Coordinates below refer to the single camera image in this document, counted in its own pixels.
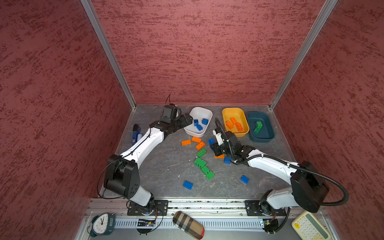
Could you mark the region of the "orange lego stack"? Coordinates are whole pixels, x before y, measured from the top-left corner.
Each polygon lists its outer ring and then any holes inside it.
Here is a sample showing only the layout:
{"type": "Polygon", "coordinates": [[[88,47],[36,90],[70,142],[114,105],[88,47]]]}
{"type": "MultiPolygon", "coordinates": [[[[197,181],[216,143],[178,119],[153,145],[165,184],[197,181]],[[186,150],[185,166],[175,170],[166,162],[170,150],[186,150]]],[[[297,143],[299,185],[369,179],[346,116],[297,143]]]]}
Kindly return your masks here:
{"type": "Polygon", "coordinates": [[[236,123],[236,128],[238,132],[242,132],[244,130],[243,126],[241,123],[236,123]]]}

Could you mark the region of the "green lego small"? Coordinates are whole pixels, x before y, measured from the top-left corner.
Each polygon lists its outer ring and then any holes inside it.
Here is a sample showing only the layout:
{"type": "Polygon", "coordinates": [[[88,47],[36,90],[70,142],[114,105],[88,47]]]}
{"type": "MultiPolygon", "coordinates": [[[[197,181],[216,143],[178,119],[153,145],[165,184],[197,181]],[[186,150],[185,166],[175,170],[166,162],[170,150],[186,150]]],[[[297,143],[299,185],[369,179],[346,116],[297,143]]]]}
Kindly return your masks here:
{"type": "Polygon", "coordinates": [[[263,123],[260,122],[260,121],[257,121],[256,122],[256,127],[262,128],[263,127],[263,123]]]}

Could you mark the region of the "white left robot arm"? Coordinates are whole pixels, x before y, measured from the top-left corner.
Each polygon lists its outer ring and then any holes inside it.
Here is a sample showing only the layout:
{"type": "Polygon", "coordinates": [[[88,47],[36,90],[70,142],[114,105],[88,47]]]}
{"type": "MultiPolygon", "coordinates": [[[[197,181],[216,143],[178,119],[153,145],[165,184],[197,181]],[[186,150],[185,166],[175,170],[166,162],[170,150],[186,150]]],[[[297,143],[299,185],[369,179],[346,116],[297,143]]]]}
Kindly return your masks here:
{"type": "Polygon", "coordinates": [[[182,114],[170,122],[155,121],[133,147],[121,155],[112,155],[105,169],[103,186],[131,202],[145,208],[154,207],[153,194],[141,186],[139,168],[150,152],[164,139],[193,123],[189,114],[182,114]]]}

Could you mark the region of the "white plastic bin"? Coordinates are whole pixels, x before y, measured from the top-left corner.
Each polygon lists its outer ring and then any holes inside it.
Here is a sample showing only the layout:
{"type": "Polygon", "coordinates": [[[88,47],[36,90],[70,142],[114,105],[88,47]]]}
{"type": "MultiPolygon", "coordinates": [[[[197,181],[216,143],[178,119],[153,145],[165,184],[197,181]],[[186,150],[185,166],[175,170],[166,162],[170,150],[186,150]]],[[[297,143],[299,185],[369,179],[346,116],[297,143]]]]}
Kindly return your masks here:
{"type": "Polygon", "coordinates": [[[192,137],[197,137],[197,138],[203,137],[211,122],[211,119],[213,117],[213,112],[206,108],[195,107],[190,111],[190,116],[193,117],[193,124],[184,128],[186,134],[192,137]],[[208,125],[203,125],[202,119],[208,119],[209,120],[208,125]],[[201,131],[199,131],[197,127],[194,125],[194,120],[198,120],[199,125],[203,127],[201,131]]]}

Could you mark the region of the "green studded lego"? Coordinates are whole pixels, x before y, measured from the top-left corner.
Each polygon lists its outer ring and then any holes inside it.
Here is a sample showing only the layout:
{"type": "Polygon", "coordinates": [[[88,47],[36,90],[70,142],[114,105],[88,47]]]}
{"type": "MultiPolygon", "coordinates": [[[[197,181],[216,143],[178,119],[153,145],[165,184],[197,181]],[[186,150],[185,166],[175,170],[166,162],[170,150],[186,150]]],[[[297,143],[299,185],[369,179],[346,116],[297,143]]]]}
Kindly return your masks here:
{"type": "Polygon", "coordinates": [[[197,152],[197,156],[198,158],[201,158],[202,156],[204,156],[205,154],[207,153],[207,150],[206,149],[201,149],[197,152]]]}

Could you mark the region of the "teal plastic bin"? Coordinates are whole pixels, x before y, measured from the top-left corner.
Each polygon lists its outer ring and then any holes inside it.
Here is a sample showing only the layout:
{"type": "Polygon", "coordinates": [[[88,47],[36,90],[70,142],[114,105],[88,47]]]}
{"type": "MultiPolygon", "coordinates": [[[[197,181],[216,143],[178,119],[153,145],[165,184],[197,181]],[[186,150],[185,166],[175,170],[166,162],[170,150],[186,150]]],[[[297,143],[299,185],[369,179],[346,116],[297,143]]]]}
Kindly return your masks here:
{"type": "Polygon", "coordinates": [[[255,143],[268,143],[275,133],[267,114],[262,112],[249,112],[247,120],[250,127],[249,138],[255,143]]]}

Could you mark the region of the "green lego lowest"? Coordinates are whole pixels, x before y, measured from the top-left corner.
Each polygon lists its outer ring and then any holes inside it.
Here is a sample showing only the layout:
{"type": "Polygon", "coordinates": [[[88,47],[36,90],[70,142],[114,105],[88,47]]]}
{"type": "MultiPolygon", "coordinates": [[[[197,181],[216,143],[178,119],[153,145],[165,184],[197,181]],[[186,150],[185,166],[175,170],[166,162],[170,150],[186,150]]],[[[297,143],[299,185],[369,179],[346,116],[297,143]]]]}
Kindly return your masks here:
{"type": "Polygon", "coordinates": [[[206,174],[206,177],[211,180],[213,177],[215,176],[215,174],[213,172],[209,172],[206,174]]]}

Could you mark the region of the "small light blue stapler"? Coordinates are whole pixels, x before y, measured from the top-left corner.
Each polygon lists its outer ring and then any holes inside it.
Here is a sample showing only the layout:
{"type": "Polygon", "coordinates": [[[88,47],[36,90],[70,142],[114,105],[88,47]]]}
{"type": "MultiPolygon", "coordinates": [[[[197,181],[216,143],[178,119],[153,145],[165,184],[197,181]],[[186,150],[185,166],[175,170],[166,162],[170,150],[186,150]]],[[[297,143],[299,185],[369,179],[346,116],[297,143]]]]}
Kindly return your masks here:
{"type": "Polygon", "coordinates": [[[138,141],[142,138],[142,136],[143,136],[142,134],[138,134],[138,135],[137,135],[137,141],[136,141],[136,142],[138,142],[138,141]]]}

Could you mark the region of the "large blue stapler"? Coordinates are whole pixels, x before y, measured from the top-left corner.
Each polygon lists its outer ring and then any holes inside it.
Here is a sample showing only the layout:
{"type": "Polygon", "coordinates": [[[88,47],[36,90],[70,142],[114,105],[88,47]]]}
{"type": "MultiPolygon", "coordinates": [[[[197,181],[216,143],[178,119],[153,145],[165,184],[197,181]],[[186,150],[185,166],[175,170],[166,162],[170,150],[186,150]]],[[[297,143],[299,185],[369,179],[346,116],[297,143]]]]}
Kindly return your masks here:
{"type": "Polygon", "coordinates": [[[139,127],[138,124],[134,124],[133,126],[133,137],[132,137],[132,146],[136,144],[138,141],[138,135],[141,132],[141,128],[139,127]]]}

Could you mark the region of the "yellow calculator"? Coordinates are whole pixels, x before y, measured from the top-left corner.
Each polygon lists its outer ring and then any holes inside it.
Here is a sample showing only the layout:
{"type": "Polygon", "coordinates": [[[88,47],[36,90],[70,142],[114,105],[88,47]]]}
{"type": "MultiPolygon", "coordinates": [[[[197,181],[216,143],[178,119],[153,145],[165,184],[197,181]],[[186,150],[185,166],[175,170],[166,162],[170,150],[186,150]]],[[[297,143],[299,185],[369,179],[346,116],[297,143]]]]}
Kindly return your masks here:
{"type": "Polygon", "coordinates": [[[293,222],[292,228],[302,240],[331,240],[331,234],[310,212],[302,212],[293,222]]]}

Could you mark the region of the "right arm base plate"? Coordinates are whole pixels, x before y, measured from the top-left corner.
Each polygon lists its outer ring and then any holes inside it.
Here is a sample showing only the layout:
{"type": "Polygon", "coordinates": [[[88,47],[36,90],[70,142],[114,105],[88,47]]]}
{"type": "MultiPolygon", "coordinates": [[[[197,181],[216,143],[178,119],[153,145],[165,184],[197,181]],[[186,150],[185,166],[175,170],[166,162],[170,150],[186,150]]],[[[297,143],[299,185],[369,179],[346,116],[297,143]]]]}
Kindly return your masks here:
{"type": "Polygon", "coordinates": [[[260,203],[259,200],[245,200],[245,210],[249,217],[285,217],[287,215],[284,208],[275,210],[267,202],[260,203]]]}

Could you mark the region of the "aluminium rail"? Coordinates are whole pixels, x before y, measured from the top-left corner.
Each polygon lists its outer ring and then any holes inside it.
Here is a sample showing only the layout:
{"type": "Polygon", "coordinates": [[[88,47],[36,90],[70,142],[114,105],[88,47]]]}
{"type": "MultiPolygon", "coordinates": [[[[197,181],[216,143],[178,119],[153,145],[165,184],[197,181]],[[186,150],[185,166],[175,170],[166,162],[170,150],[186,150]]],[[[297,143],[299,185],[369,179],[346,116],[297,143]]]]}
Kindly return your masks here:
{"type": "Polygon", "coordinates": [[[257,200],[244,199],[157,199],[155,209],[144,213],[127,200],[92,199],[86,211],[86,217],[103,213],[116,216],[117,229],[139,229],[139,222],[154,220],[149,229],[175,229],[173,217],[177,212],[192,217],[205,230],[262,232],[267,220],[277,219],[282,223],[285,217],[295,219],[303,212],[300,208],[277,210],[265,216],[259,210],[257,200]]]}

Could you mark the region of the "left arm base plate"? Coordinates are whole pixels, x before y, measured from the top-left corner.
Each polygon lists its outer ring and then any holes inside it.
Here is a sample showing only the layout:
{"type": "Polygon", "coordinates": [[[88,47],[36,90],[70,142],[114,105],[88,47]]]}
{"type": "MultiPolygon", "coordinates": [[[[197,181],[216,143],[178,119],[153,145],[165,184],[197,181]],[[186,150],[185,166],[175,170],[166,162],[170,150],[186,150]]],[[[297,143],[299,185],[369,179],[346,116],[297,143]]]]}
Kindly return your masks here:
{"type": "Polygon", "coordinates": [[[130,202],[128,205],[128,216],[155,216],[156,213],[160,216],[166,216],[168,212],[169,201],[168,200],[153,200],[149,202],[148,206],[141,206],[134,202],[130,202]]]}

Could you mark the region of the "aluminium corner post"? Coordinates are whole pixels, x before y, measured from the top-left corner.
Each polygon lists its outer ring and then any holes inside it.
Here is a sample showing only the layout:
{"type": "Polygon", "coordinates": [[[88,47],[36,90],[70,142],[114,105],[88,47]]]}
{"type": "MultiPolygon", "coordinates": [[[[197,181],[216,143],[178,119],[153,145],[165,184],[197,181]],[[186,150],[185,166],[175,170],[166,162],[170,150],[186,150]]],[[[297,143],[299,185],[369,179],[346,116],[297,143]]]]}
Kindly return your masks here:
{"type": "Polygon", "coordinates": [[[294,77],[296,71],[300,67],[302,61],[306,57],[308,51],[310,50],[311,46],[315,42],[318,34],[322,30],[324,24],[326,23],[327,19],[329,18],[330,14],[332,13],[334,7],[338,3],[338,0],[326,0],[324,5],[322,6],[318,16],[316,17],[311,29],[309,30],[303,44],[301,45],[293,63],[291,64],[289,70],[287,71],[287,74],[285,75],[279,89],[277,90],[275,96],[271,100],[269,104],[269,109],[273,111],[279,102],[280,98],[282,97],[284,91],[290,84],[292,78],[294,77]]]}
{"type": "Polygon", "coordinates": [[[81,3],[83,5],[83,8],[88,16],[88,19],[91,22],[91,25],[99,39],[99,42],[101,43],[103,50],[111,64],[111,67],[123,89],[123,92],[125,93],[125,96],[127,97],[130,106],[133,110],[136,110],[137,103],[133,97],[133,94],[129,88],[129,85],[126,81],[126,78],[124,77],[123,71],[118,63],[118,60],[113,52],[113,49],[108,41],[108,38],[105,34],[105,31],[103,30],[102,24],[97,16],[96,10],[92,4],[92,1],[90,0],[81,0],[81,3]]]}

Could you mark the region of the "aluminium corner post right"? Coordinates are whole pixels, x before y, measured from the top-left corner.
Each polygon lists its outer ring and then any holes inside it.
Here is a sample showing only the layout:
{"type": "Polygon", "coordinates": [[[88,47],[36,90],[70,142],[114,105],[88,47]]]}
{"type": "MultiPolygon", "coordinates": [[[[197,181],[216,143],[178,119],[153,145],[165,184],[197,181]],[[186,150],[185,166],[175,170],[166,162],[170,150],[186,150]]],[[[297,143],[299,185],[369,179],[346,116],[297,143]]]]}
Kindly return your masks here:
{"type": "Polygon", "coordinates": [[[292,78],[294,77],[296,71],[300,67],[302,61],[306,57],[308,51],[310,50],[311,46],[315,42],[318,34],[322,30],[324,24],[326,23],[327,19],[329,18],[330,14],[332,13],[334,7],[338,3],[338,0],[326,0],[324,5],[322,6],[318,16],[316,17],[311,29],[309,30],[303,44],[301,45],[293,63],[291,64],[289,70],[287,71],[287,74],[285,75],[279,89],[277,90],[275,96],[271,100],[269,104],[269,109],[273,111],[279,102],[280,98],[282,97],[284,91],[290,84],[292,78]]]}

